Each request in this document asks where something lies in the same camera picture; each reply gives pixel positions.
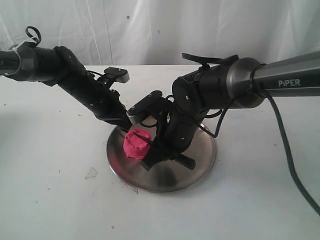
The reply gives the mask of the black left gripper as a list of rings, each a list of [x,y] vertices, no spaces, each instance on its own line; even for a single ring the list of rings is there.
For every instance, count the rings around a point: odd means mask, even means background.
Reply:
[[[129,130],[132,127],[117,91],[110,90],[103,84],[97,84],[85,95],[84,99],[86,106],[97,119],[123,130]]]

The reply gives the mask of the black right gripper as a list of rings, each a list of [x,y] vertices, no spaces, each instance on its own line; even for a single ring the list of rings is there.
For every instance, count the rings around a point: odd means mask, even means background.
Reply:
[[[181,109],[163,110],[157,119],[157,148],[151,147],[140,161],[149,171],[153,166],[169,159],[195,169],[195,160],[181,154],[190,146],[200,123],[200,115],[188,114]]]

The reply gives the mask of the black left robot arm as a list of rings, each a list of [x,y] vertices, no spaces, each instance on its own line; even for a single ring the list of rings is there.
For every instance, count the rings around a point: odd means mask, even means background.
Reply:
[[[128,82],[125,69],[108,67],[95,79],[94,72],[87,70],[65,46],[49,49],[23,44],[17,50],[1,51],[0,74],[17,82],[58,85],[97,119],[124,130],[132,126],[120,94],[111,89],[115,82]]]

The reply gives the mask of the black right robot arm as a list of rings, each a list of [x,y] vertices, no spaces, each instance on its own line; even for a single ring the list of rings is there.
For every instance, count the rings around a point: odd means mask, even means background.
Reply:
[[[143,99],[146,112],[156,119],[156,135],[145,157],[144,169],[165,160],[195,168],[182,153],[190,146],[209,110],[251,109],[267,96],[305,97],[320,94],[320,54],[308,53],[273,63],[237,55],[225,59],[183,54],[200,64],[172,84],[173,101],[153,91]]]

